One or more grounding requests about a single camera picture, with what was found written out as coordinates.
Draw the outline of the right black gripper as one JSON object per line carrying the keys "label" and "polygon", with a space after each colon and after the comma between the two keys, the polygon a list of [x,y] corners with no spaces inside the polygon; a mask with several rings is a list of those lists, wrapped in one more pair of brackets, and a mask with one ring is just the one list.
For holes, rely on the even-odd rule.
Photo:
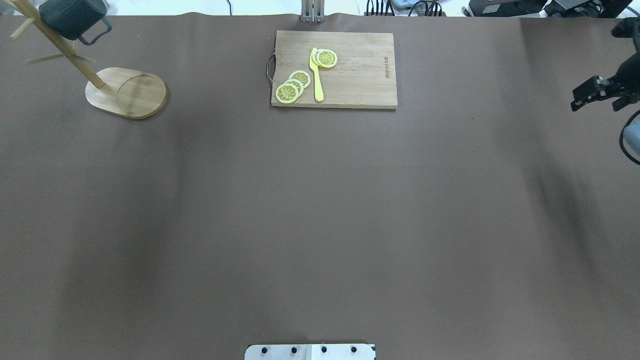
{"label": "right black gripper", "polygon": [[573,101],[571,102],[572,112],[577,112],[592,102],[604,101],[613,97],[619,97],[612,103],[614,112],[639,102],[639,95],[620,96],[620,93],[622,93],[623,87],[632,94],[639,94],[640,91],[640,19],[628,17],[620,20],[611,29],[611,35],[614,38],[631,39],[635,54],[619,66],[614,75],[615,81],[595,75],[574,88],[572,91]]}

